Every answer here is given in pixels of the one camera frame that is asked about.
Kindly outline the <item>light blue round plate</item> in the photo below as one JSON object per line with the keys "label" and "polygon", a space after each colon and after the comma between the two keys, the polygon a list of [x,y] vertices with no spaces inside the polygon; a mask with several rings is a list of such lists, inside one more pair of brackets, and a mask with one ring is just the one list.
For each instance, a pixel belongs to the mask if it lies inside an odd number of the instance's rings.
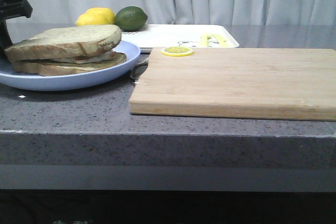
{"label": "light blue round plate", "polygon": [[15,72],[11,63],[1,57],[1,84],[32,91],[67,91],[103,84],[126,74],[140,59],[141,49],[130,42],[121,41],[114,50],[126,54],[126,62],[102,70],[65,76],[44,77]]}

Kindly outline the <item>toast bread slice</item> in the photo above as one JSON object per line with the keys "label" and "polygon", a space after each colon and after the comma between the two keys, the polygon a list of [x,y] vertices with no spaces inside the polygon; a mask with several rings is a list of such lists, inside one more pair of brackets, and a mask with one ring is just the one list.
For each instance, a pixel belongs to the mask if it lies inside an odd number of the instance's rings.
{"label": "toast bread slice", "polygon": [[5,49],[10,62],[36,59],[99,56],[121,41],[117,25],[85,25],[53,28]]}
{"label": "toast bread slice", "polygon": [[84,64],[56,62],[51,59],[46,60],[23,60],[12,62],[13,70],[16,72],[38,74],[41,76],[64,76],[102,70],[117,66],[126,62],[127,56],[122,52],[111,60],[101,62],[91,62]]}

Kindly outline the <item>white bear tray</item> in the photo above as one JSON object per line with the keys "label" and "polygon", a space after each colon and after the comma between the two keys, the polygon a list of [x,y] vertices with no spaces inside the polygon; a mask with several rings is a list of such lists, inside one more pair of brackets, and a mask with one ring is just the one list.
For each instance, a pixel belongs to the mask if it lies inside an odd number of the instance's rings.
{"label": "white bear tray", "polygon": [[[239,47],[235,38],[220,25],[147,24],[138,31],[123,31],[122,39],[137,45],[143,53],[150,53],[153,47],[199,47],[202,34],[220,34],[227,39],[229,48]],[[220,48],[213,36],[209,45]]]}

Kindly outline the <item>front yellow lemon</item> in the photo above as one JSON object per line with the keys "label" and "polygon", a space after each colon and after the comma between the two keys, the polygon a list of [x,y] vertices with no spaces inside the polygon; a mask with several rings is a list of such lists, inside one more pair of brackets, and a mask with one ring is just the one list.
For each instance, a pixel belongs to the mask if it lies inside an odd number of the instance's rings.
{"label": "front yellow lemon", "polygon": [[84,13],[81,14],[76,22],[76,26],[84,26],[84,25],[108,25],[110,22],[99,13]]}

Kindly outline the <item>yellow lemon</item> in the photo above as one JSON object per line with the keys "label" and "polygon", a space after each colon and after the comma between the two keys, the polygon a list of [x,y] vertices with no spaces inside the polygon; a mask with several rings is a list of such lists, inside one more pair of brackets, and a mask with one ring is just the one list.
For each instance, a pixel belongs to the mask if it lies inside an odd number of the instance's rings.
{"label": "yellow lemon", "polygon": [[76,26],[84,26],[84,25],[108,25],[110,22],[99,13],[84,13],[81,14],[76,22]]}
{"label": "yellow lemon", "polygon": [[93,7],[88,10],[86,10],[85,13],[99,13],[102,14],[109,22],[110,24],[113,24],[115,13],[113,10],[107,7]]}

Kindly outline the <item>rear yellow lemon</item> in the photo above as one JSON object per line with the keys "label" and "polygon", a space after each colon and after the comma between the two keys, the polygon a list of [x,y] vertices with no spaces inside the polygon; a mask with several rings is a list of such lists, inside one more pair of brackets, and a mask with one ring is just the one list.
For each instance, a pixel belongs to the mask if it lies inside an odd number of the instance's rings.
{"label": "rear yellow lemon", "polygon": [[86,10],[85,13],[99,13],[102,14],[109,22],[110,24],[113,24],[115,13],[113,10],[107,7],[93,7],[88,10]]}

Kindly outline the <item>green lime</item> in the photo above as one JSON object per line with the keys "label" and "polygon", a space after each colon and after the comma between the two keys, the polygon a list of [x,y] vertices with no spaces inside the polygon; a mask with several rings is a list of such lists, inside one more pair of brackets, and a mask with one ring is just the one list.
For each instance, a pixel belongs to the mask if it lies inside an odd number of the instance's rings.
{"label": "green lime", "polygon": [[148,16],[137,6],[127,6],[119,10],[114,18],[114,24],[124,31],[138,31],[147,22]]}

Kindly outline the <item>metal knife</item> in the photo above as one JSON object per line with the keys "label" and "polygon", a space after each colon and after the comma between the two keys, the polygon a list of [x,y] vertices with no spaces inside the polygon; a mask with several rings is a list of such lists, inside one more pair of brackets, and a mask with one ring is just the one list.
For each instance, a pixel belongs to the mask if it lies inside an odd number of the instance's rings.
{"label": "metal knife", "polygon": [[143,62],[138,63],[130,73],[130,78],[132,79],[133,83],[138,83],[139,77],[146,71],[148,67],[148,60],[144,60]]}

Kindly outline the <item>lemon slice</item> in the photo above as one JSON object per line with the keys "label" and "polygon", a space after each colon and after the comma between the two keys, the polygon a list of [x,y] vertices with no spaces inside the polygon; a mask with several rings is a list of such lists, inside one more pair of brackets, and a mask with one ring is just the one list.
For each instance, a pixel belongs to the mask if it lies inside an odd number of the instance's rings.
{"label": "lemon slice", "polygon": [[166,56],[171,56],[171,57],[184,57],[184,56],[189,56],[194,53],[194,51],[189,48],[189,47],[166,47],[161,49],[161,53]]}

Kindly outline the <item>yellow plastic fork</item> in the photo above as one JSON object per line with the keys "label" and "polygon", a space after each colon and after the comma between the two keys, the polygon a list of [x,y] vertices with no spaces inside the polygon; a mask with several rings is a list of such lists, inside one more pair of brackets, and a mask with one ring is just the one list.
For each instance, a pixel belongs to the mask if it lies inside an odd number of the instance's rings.
{"label": "yellow plastic fork", "polygon": [[202,34],[198,46],[202,48],[211,47],[209,45],[209,40],[211,38],[212,38],[211,34]]}

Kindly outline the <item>yellow plastic knife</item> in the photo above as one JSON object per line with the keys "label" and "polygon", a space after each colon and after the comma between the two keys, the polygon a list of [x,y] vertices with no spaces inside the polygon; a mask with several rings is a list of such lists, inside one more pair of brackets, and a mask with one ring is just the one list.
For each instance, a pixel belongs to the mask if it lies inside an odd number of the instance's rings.
{"label": "yellow plastic knife", "polygon": [[218,45],[220,47],[224,47],[224,48],[229,47],[229,44],[227,43],[227,39],[224,36],[220,34],[212,34],[212,36],[217,40]]}

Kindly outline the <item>wooden cutting board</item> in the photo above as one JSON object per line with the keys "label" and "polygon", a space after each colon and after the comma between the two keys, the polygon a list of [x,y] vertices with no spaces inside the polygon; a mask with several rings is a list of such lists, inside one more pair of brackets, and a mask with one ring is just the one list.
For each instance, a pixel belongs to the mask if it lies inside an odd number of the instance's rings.
{"label": "wooden cutting board", "polygon": [[129,100],[133,114],[335,120],[335,50],[154,48]]}

